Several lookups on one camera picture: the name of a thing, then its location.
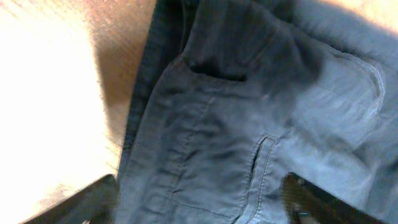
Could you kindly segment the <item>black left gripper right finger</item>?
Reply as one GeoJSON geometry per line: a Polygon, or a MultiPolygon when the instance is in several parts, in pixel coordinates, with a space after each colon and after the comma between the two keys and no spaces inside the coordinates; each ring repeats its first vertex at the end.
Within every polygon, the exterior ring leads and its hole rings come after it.
{"type": "Polygon", "coordinates": [[[290,224],[384,224],[293,172],[283,177],[280,196],[290,224]]]}

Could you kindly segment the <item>navy blue shorts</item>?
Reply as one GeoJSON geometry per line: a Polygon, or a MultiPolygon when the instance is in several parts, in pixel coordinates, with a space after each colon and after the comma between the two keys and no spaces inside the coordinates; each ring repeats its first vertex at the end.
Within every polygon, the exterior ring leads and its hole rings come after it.
{"type": "Polygon", "coordinates": [[[397,36],[317,1],[158,1],[117,223],[287,223],[294,172],[397,222],[397,36]]]}

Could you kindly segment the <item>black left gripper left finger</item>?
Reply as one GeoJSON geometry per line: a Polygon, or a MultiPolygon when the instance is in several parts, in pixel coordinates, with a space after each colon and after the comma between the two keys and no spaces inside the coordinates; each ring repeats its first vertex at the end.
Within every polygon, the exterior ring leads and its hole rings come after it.
{"type": "Polygon", "coordinates": [[[116,178],[107,174],[24,224],[112,224],[117,197],[116,178]]]}

